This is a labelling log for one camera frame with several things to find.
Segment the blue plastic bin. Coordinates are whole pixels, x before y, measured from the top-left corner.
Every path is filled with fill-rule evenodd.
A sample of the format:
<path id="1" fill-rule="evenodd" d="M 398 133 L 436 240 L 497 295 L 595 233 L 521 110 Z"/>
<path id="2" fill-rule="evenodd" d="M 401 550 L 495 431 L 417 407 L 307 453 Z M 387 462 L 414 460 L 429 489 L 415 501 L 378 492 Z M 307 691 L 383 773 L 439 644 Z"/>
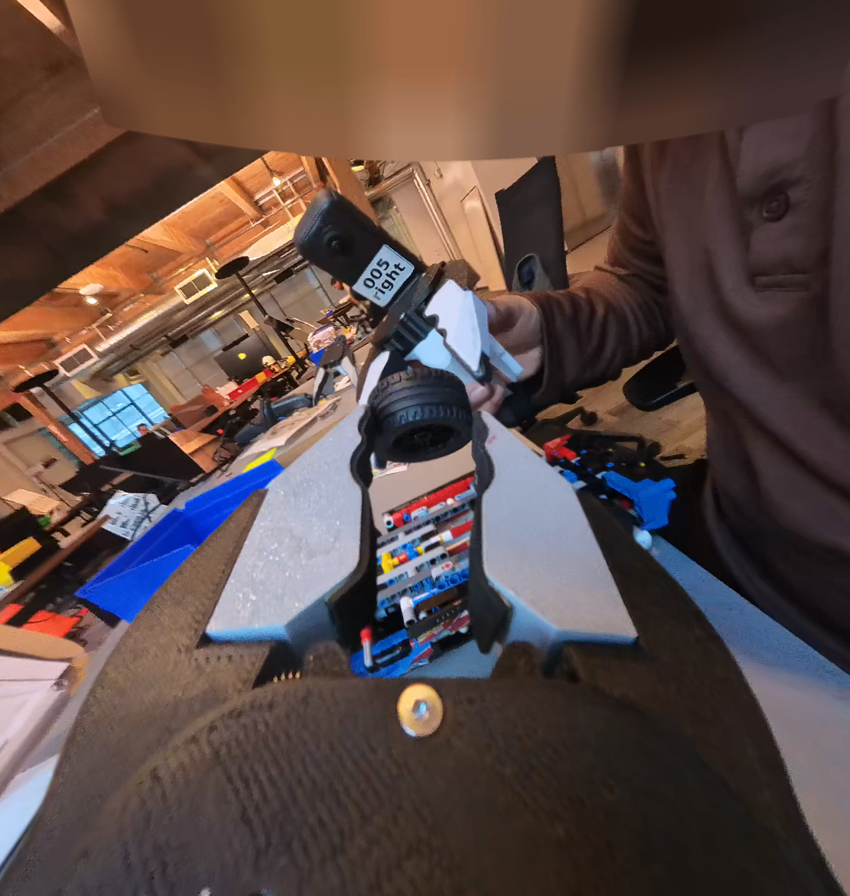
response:
<path id="1" fill-rule="evenodd" d="M 172 509 L 75 592 L 96 614 L 134 621 L 172 573 L 251 493 L 283 471 L 274 456 Z"/>

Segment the black monitor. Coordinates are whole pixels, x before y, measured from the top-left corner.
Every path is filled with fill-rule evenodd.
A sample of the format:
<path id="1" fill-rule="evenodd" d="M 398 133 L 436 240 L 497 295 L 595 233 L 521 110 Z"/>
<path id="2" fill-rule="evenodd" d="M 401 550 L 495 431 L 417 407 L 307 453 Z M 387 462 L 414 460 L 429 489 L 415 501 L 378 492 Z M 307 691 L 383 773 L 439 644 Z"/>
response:
<path id="1" fill-rule="evenodd" d="M 122 474 L 136 479 L 137 486 L 153 490 L 194 481 L 205 471 L 168 436 L 148 434 L 118 452 L 102 454 L 94 462 L 81 465 L 73 479 L 93 489 Z"/>

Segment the person's right hand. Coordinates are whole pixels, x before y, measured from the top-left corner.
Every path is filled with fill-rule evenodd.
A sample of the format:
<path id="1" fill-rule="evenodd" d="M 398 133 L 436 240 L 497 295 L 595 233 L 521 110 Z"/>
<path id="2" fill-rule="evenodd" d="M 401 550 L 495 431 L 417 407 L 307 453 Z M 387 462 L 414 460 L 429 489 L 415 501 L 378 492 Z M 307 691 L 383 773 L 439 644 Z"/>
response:
<path id="1" fill-rule="evenodd" d="M 516 386 L 531 386 L 541 374 L 544 361 L 543 328 L 539 310 L 528 297 L 517 294 L 488 294 L 488 328 L 501 346 L 520 364 Z M 487 385 L 472 383 L 466 393 L 473 411 L 498 413 L 506 399 L 507 385 L 500 378 Z"/>

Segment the black floor lamp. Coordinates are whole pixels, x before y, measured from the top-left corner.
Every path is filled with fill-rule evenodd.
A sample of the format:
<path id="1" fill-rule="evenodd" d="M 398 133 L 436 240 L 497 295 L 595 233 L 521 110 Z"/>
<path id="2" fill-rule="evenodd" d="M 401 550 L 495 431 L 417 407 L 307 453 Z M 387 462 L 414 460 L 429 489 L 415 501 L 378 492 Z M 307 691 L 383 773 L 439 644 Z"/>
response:
<path id="1" fill-rule="evenodd" d="M 228 280 L 230 278 L 236 279 L 241 287 L 243 288 L 246 295 L 250 298 L 253 304 L 256 306 L 260 314 L 262 315 L 262 321 L 270 327 L 271 330 L 280 334 L 280 336 L 287 337 L 293 331 L 293 327 L 285 322 L 284 320 L 278 319 L 269 312 L 266 311 L 264 306 L 262 305 L 259 298 L 254 293 L 251 285 L 247 281 L 246 277 L 243 274 L 243 271 L 250 263 L 250 259 L 248 256 L 243 255 L 237 258 L 232 259 L 228 263 L 223 264 L 216 273 L 216 279 L 218 281 Z"/>
<path id="2" fill-rule="evenodd" d="M 88 465 L 98 459 L 68 422 L 79 424 L 75 412 L 55 394 L 51 383 L 57 378 L 56 370 L 46 370 L 21 379 L 12 387 L 18 403 L 38 420 L 79 463 Z"/>

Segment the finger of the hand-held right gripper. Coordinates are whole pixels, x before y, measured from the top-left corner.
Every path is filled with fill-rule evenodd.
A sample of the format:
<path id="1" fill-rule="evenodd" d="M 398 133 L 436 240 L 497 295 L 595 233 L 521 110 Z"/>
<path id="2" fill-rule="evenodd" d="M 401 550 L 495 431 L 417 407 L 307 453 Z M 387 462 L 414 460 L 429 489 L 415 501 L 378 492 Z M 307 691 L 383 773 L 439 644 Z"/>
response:
<path id="1" fill-rule="evenodd" d="M 449 280 L 427 302 L 425 317 L 431 328 L 404 360 L 448 372 L 464 385 L 486 384 L 486 312 L 475 293 Z"/>
<path id="2" fill-rule="evenodd" d="M 400 353 L 369 344 L 369 353 L 358 375 L 357 405 L 366 406 L 375 387 L 387 376 L 400 372 Z"/>

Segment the black toy car wheel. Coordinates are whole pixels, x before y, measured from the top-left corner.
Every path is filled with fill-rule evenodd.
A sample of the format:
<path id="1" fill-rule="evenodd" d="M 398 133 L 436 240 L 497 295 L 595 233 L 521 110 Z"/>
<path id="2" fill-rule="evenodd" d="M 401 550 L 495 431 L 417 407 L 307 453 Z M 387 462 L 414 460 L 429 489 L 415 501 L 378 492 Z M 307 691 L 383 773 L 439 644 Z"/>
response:
<path id="1" fill-rule="evenodd" d="M 469 444 L 473 412 L 463 382 L 429 367 L 382 379 L 368 399 L 372 449 L 380 462 L 430 462 Z"/>

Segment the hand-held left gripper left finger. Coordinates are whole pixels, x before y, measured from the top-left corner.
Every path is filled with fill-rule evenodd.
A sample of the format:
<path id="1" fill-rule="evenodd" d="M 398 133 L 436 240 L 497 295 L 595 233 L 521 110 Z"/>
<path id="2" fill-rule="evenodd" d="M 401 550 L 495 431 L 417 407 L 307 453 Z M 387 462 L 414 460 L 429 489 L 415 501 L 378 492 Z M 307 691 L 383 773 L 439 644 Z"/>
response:
<path id="1" fill-rule="evenodd" d="M 353 410 L 267 488 L 207 623 L 212 641 L 356 648 L 376 604 L 372 431 L 370 410 Z"/>

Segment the person in brown sweater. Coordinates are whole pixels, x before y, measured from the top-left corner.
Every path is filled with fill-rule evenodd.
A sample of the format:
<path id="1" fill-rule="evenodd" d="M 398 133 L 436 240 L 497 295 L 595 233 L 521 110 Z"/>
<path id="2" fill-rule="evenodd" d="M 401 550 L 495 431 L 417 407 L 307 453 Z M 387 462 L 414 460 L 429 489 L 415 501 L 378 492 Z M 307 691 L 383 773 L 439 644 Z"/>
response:
<path id="1" fill-rule="evenodd" d="M 662 264 L 706 409 L 722 565 L 850 674 L 850 90 L 627 147 L 618 225 Z"/>

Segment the brick-built toy car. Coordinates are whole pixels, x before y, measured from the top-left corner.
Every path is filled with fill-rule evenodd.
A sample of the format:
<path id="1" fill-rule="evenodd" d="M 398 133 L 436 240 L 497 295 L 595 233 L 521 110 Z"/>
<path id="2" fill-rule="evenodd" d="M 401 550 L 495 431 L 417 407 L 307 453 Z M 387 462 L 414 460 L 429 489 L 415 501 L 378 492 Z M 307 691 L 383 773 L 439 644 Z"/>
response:
<path id="1" fill-rule="evenodd" d="M 677 486 L 660 446 L 642 436 L 566 430 L 536 446 L 565 482 L 605 504 L 636 542 L 665 528 Z M 469 473 L 386 514 L 376 541 L 372 621 L 351 656 L 359 678 L 400 678 L 472 640 L 468 590 L 476 504 Z"/>

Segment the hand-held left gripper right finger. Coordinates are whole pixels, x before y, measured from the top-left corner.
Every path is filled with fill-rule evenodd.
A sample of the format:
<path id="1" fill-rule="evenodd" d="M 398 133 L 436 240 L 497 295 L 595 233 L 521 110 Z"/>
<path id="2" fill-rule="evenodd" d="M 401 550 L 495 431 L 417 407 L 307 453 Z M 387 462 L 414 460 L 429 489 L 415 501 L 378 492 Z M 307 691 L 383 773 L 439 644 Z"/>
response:
<path id="1" fill-rule="evenodd" d="M 486 412 L 475 413 L 471 633 L 483 654 L 525 643 L 630 647 L 638 633 L 575 489 Z"/>

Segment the large window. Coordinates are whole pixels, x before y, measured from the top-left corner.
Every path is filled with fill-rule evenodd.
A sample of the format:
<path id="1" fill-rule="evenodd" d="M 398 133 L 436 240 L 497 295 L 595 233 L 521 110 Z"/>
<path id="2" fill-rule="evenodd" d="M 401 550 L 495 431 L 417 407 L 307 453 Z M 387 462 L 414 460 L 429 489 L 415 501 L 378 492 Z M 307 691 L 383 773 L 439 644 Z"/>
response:
<path id="1" fill-rule="evenodd" d="M 128 385 L 84 402 L 62 424 L 95 455 L 126 449 L 140 437 L 140 426 L 162 428 L 169 413 L 145 385 Z"/>

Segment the wooden document stand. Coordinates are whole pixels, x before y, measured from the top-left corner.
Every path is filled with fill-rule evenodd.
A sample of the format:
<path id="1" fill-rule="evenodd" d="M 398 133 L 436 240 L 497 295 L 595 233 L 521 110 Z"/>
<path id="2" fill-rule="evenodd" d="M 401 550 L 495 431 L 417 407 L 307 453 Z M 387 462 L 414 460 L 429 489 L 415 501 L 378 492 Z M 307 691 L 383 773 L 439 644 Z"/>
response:
<path id="1" fill-rule="evenodd" d="M 0 794 L 79 684 L 89 659 L 74 641 L 0 624 Z"/>

